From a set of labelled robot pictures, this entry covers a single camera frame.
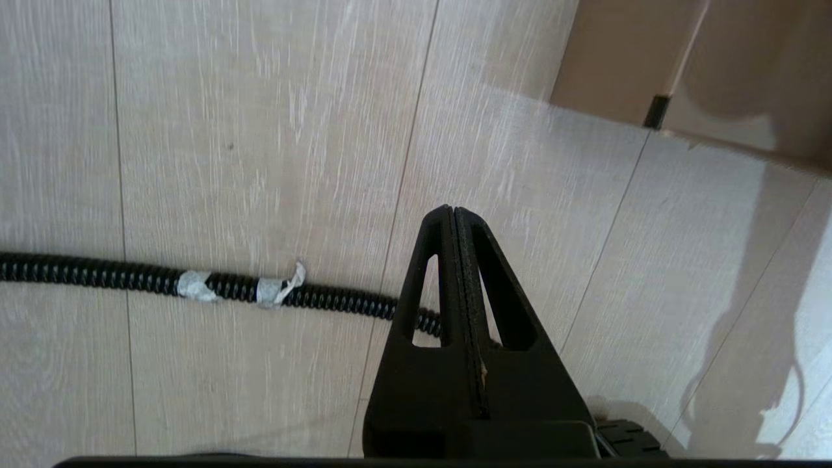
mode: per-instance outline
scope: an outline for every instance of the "white tape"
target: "white tape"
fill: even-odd
[[[180,296],[199,302],[217,302],[220,298],[206,285],[210,271],[188,270],[179,276],[176,292]]]
[[[299,261],[295,263],[295,275],[288,281],[277,278],[260,278],[257,282],[257,305],[266,309],[280,307],[283,300],[293,289],[304,284],[305,278],[306,269]]]

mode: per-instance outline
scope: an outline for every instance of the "black cable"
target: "black cable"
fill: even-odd
[[[107,289],[144,291],[179,296],[179,277],[186,270],[125,261],[94,260],[73,256],[38,255],[0,251],[0,281],[72,284]],[[211,273],[206,285],[217,296],[235,301],[257,301],[254,276]],[[393,320],[393,297],[344,287],[304,284],[283,300],[284,306],[342,311]],[[439,336],[439,314],[419,308],[416,328]]]

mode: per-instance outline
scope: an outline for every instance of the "black corrugated hose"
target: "black corrugated hose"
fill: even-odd
[[[178,297],[179,277],[185,271],[125,261],[0,251],[0,281],[72,284]],[[206,285],[223,299],[256,302],[259,280],[254,276],[211,273]],[[397,302],[393,297],[373,292],[304,284],[293,289],[283,300],[283,305],[393,320]],[[420,308],[416,327],[429,335],[439,336],[439,315]]]

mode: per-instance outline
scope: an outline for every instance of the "wooden floor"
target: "wooden floor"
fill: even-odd
[[[465,206],[595,414],[832,458],[832,181],[546,104],[576,6],[4,2],[0,250],[398,295],[422,216]],[[388,329],[0,284],[0,465],[360,456]]]

